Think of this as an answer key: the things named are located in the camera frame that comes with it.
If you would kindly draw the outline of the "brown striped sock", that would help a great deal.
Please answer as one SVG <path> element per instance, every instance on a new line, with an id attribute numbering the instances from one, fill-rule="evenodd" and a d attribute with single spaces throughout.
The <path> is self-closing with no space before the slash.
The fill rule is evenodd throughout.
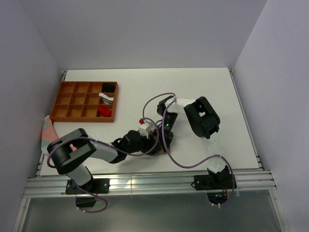
<path id="1" fill-rule="evenodd" d="M 159 135 L 158 142 L 155 148 L 151 151 L 151 155 L 163 155 L 163 154 L 166 154 L 166 149 L 163 144 L 162 136 Z"/>

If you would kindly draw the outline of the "red christmas sock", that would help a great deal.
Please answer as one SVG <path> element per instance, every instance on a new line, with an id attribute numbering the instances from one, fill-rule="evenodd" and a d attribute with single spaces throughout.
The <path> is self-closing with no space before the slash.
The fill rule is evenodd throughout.
<path id="1" fill-rule="evenodd" d="M 104 106 L 99 106 L 98 107 L 98 113 L 102 116 L 102 117 L 111 117 L 112 116 L 112 110 L 104 107 Z"/>

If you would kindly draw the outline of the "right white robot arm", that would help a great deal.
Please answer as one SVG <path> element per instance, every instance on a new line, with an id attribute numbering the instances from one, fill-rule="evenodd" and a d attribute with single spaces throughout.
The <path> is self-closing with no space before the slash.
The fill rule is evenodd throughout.
<path id="1" fill-rule="evenodd" d="M 222 156 L 219 143 L 220 118 L 205 97 L 196 100 L 180 99 L 169 96 L 157 105 L 157 113 L 162 116 L 161 138 L 163 148 L 170 159 L 179 167 L 184 169 L 195 168 L 203 163 L 207 163 L 208 180 L 204 184 L 210 188 L 220 188 L 223 184 L 231 187 L 236 185 L 233 170 L 228 161 Z M 171 129 L 178 114 L 186 115 L 193 133 L 199 137 L 204 145 L 206 158 L 197 164 L 185 166 L 179 164 L 169 151 L 167 139 L 171 137 Z"/>

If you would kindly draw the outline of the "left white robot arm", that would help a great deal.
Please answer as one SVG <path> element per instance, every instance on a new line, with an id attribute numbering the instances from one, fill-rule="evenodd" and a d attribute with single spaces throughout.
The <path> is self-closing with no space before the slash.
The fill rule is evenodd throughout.
<path id="1" fill-rule="evenodd" d="M 83 165 L 88 158 L 117 164 L 128 155 L 154 155 L 161 150 L 160 141 L 153 134 L 141 135 L 137 130 L 130 130 L 111 144 L 91 138 L 84 129 L 76 129 L 58 138 L 47 146 L 48 165 L 71 178 L 72 184 L 83 193 L 95 189 L 95 181 L 89 169 Z"/>

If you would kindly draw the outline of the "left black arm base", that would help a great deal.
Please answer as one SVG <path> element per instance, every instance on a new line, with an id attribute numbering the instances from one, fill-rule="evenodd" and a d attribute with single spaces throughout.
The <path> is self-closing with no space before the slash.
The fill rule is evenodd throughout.
<path id="1" fill-rule="evenodd" d="M 81 186 L 80 188 L 91 194 L 107 194 L 109 192 L 109 187 L 110 187 L 110 180 L 108 178 L 95 178 L 91 180 L 89 183 Z M 77 188 L 75 182 L 70 179 L 67 181 L 65 194 L 76 195 L 76 194 L 85 194 L 85 192 Z"/>

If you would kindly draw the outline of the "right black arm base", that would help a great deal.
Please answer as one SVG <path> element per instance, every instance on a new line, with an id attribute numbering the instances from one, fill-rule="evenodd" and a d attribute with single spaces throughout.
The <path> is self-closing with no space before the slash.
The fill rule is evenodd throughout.
<path id="1" fill-rule="evenodd" d="M 236 189 L 237 184 L 231 174 L 223 179 L 218 179 L 213 175 L 195 175 L 191 187 L 195 190 L 223 190 L 232 188 Z"/>

